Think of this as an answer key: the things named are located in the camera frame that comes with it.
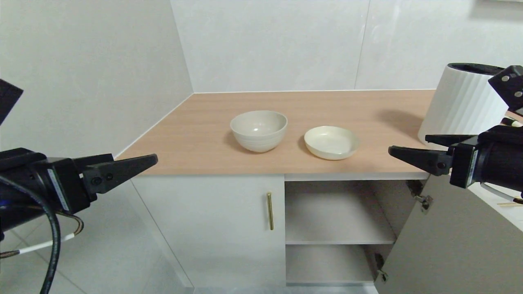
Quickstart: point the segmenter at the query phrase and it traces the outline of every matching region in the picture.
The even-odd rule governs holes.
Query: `cream plate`
[[[354,154],[360,145],[356,135],[344,128],[321,126],[305,133],[309,151],[323,159],[341,160]]]

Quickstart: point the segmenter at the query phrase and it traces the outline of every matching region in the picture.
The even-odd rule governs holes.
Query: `white cable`
[[[75,236],[74,233],[66,235],[65,237],[62,238],[62,242],[70,240],[70,239],[74,238],[74,236]],[[18,251],[20,251],[20,254],[24,254],[24,253],[35,251],[35,250],[42,249],[42,248],[45,248],[45,247],[49,247],[51,245],[53,245],[53,241],[47,241],[47,242],[43,242],[43,243],[40,243],[40,244],[37,244],[37,245],[33,245],[33,246],[25,247],[25,248],[22,248],[22,249],[18,249]]]
[[[494,189],[494,188],[492,188],[491,186],[489,186],[489,185],[487,185],[487,184],[485,184],[485,183],[481,183],[481,186],[482,186],[485,190],[491,192],[492,194],[495,194],[495,195],[497,195],[497,196],[499,196],[499,197],[501,197],[501,198],[503,198],[503,199],[507,199],[507,200],[510,201],[510,202],[514,202],[515,197],[512,197],[512,196],[510,196],[510,195],[508,195],[508,194],[505,194],[505,193],[503,193],[503,192],[501,192],[501,191],[499,191],[499,190],[497,190],[497,189]]]

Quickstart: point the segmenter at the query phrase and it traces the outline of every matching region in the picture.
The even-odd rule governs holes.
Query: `countertop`
[[[143,174],[420,174],[388,154],[391,145],[424,148],[417,132],[434,90],[194,94],[118,159],[156,153]],[[229,123],[251,110],[274,110],[289,120],[285,138],[262,154],[242,148]],[[361,146],[327,161],[305,147],[303,135],[323,125],[352,130]]]

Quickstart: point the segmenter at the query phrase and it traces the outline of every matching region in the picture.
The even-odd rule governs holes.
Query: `white ribbed trash can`
[[[503,68],[485,64],[449,63],[439,80],[418,138],[431,149],[428,134],[479,134],[498,125],[508,106],[488,83]]]

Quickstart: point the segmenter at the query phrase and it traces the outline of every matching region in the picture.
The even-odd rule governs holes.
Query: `white wall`
[[[523,3],[171,2],[196,93],[436,88],[449,62],[523,64]]]
[[[192,93],[169,1],[2,0],[0,17],[1,78],[25,90],[2,125],[2,150],[117,154]],[[78,215],[85,229],[62,244],[52,292],[183,291],[176,259],[157,242],[131,182]],[[64,233],[73,230],[61,223]],[[50,238],[40,218],[0,246]],[[3,259],[0,292],[38,292],[48,258],[43,249]]]

